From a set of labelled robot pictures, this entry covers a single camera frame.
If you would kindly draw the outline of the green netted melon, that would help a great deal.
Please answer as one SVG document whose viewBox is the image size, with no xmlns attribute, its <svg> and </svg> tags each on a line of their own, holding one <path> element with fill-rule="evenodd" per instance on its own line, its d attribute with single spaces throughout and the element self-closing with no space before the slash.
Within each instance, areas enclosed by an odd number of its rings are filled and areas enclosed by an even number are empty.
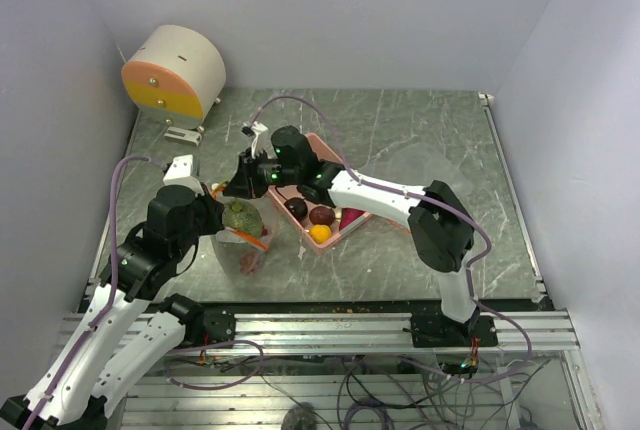
<svg viewBox="0 0 640 430">
<path fill-rule="evenodd" d="M 263 220 L 259 210 L 244 200 L 233 199 L 225 202 L 222 222 L 226 228 L 254 238 L 260 238 L 263 233 Z"/>
</svg>

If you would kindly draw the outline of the pink plastic basket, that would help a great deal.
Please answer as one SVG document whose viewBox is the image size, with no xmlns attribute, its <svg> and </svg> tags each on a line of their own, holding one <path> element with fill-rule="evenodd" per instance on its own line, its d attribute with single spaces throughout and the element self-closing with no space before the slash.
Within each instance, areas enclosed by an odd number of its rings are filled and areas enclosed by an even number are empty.
<svg viewBox="0 0 640 430">
<path fill-rule="evenodd" d="M 371 217 L 329 202 L 330 179 L 344 165 L 318 135 L 286 126 L 272 134 L 271 144 L 275 168 L 267 172 L 267 196 L 316 253 L 329 250 Z"/>
</svg>

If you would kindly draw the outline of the clear bag orange zipper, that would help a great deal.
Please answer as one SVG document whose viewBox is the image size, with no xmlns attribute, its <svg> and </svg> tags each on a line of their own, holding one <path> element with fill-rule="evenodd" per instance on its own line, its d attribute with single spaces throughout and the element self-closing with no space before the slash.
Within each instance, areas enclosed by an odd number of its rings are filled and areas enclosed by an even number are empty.
<svg viewBox="0 0 640 430">
<path fill-rule="evenodd" d="M 229 200 L 239 199 L 225 197 L 223 195 L 224 188 L 225 183 L 214 183 L 211 186 L 212 196 L 223 205 Z M 264 252 L 266 254 L 264 260 L 265 264 L 267 255 L 273 246 L 275 237 L 279 230 L 279 216 L 273 203 L 268 197 L 263 196 L 258 199 L 244 201 L 249 202 L 259 210 L 263 220 L 262 236 L 260 238 L 254 238 L 225 227 L 222 231 L 218 232 L 211 238 L 216 258 L 224 272 L 229 277 L 246 276 L 239 272 L 239 260 L 247 252 Z"/>
</svg>

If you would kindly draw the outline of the red grape bunch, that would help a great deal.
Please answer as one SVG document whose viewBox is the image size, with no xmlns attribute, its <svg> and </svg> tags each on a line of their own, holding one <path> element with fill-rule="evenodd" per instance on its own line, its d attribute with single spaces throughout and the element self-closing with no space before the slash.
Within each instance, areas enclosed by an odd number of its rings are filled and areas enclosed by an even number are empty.
<svg viewBox="0 0 640 430">
<path fill-rule="evenodd" d="M 261 271 L 265 257 L 266 254 L 261 251 L 245 253 L 239 260 L 239 272 L 246 276 L 255 275 Z"/>
</svg>

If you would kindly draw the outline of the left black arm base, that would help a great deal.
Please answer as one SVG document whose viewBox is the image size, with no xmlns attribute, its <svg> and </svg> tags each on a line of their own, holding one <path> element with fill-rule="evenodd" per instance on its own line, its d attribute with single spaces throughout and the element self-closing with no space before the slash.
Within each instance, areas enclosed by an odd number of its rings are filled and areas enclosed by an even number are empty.
<svg viewBox="0 0 640 430">
<path fill-rule="evenodd" d="M 235 335 L 235 318 L 227 310 L 209 309 L 180 294 L 165 298 L 158 310 L 177 319 L 183 330 L 180 349 L 226 342 Z"/>
</svg>

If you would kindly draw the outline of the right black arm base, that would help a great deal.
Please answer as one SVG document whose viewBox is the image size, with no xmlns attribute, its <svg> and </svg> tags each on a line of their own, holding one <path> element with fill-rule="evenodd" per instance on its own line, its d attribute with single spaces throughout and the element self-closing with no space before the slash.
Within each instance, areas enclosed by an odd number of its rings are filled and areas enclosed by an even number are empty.
<svg viewBox="0 0 640 430">
<path fill-rule="evenodd" d="M 438 312 L 413 314 L 408 333 L 415 348 L 495 347 L 498 345 L 494 320 L 476 311 L 471 319 L 459 323 Z"/>
</svg>

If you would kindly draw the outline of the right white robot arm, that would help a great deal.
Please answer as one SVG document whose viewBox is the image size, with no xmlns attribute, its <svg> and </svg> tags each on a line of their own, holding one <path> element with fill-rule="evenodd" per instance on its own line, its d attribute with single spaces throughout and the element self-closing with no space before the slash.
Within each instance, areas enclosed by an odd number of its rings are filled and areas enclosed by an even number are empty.
<svg viewBox="0 0 640 430">
<path fill-rule="evenodd" d="M 253 140 L 239 154 L 225 196 L 258 199 L 272 187 L 294 186 L 311 203 L 351 208 L 395 222 L 410 232 L 418 257 L 437 274 L 442 337 L 459 346 L 475 335 L 479 308 L 462 270 L 474 245 L 474 229 L 446 183 L 407 186 L 361 176 L 344 163 L 320 158 L 308 138 L 292 126 L 272 134 L 272 152 L 262 145 L 263 126 L 245 127 L 243 132 Z"/>
</svg>

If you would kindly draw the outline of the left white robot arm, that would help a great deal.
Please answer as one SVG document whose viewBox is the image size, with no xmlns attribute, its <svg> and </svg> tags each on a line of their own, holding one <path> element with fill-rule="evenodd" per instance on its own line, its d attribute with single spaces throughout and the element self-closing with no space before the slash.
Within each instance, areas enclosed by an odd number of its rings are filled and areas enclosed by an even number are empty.
<svg viewBox="0 0 640 430">
<path fill-rule="evenodd" d="M 223 230 L 223 204 L 205 190 L 161 188 L 145 221 L 113 249 L 89 308 L 50 369 L 25 395 L 7 399 L 1 418 L 16 429 L 103 429 L 120 401 L 169 351 L 205 335 L 204 309 L 174 294 L 128 344 L 131 325 L 196 255 L 203 236 Z"/>
</svg>

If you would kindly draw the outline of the small dark red plum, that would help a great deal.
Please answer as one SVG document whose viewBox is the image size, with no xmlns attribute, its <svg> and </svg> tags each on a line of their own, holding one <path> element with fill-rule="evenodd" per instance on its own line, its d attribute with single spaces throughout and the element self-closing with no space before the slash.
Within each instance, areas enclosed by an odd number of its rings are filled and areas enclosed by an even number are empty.
<svg viewBox="0 0 640 430">
<path fill-rule="evenodd" d="M 315 206 L 308 213 L 309 221 L 315 224 L 331 226 L 335 221 L 334 210 L 325 206 Z"/>
</svg>

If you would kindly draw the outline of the orange fruit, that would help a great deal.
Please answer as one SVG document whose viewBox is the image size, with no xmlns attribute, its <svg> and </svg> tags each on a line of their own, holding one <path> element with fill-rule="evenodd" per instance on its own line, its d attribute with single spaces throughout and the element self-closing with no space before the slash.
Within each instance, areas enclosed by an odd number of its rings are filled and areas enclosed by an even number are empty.
<svg viewBox="0 0 640 430">
<path fill-rule="evenodd" d="M 318 244 L 324 244 L 332 237 L 332 230 L 328 225 L 315 224 L 308 230 L 309 236 Z"/>
</svg>

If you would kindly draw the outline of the magenta dragon fruit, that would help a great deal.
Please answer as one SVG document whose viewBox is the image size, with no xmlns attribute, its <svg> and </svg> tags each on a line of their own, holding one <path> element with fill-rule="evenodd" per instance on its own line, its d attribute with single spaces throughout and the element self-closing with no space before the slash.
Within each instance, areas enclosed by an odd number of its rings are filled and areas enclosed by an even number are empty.
<svg viewBox="0 0 640 430">
<path fill-rule="evenodd" d="M 357 228 L 367 219 L 367 213 L 362 210 L 353 208 L 342 208 L 339 223 L 339 231 L 341 233 L 351 231 Z"/>
</svg>

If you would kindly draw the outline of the cream cylindrical drawer box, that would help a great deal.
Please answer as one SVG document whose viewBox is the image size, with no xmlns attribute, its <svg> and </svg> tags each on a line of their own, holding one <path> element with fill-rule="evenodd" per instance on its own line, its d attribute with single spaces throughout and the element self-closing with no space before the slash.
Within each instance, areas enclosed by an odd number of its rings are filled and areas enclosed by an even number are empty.
<svg viewBox="0 0 640 430">
<path fill-rule="evenodd" d="M 224 61 L 199 32 L 157 27 L 121 69 L 125 90 L 153 120 L 185 130 L 204 123 L 226 84 Z"/>
</svg>

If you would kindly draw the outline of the white corner clip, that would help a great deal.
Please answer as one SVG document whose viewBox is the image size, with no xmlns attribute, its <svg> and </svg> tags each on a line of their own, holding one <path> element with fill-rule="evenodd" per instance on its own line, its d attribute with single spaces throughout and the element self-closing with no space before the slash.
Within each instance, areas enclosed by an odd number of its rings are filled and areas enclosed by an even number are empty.
<svg viewBox="0 0 640 430">
<path fill-rule="evenodd" d="M 492 105 L 494 102 L 494 97 L 490 94 L 479 92 L 478 96 L 488 106 Z"/>
</svg>

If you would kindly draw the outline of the small white metal bracket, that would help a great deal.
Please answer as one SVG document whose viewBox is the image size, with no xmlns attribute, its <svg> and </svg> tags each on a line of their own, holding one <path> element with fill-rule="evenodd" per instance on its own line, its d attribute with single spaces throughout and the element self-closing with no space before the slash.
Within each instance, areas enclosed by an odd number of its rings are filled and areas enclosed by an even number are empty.
<svg viewBox="0 0 640 430">
<path fill-rule="evenodd" d="M 164 138 L 168 141 L 198 147 L 202 141 L 202 134 L 195 130 L 185 130 L 179 127 L 170 126 L 165 130 Z"/>
</svg>

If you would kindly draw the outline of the aluminium mounting rail frame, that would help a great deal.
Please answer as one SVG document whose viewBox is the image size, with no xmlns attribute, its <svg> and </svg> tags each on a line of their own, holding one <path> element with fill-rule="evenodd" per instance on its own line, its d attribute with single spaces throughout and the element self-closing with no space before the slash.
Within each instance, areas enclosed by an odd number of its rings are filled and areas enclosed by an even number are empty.
<svg viewBox="0 0 640 430">
<path fill-rule="evenodd" d="M 209 304 L 226 342 L 162 357 L 120 401 L 112 429 L 276 429 L 304 412 L 321 429 L 600 429 L 569 314 L 490 300 L 495 347 L 415 348 L 432 300 Z"/>
</svg>

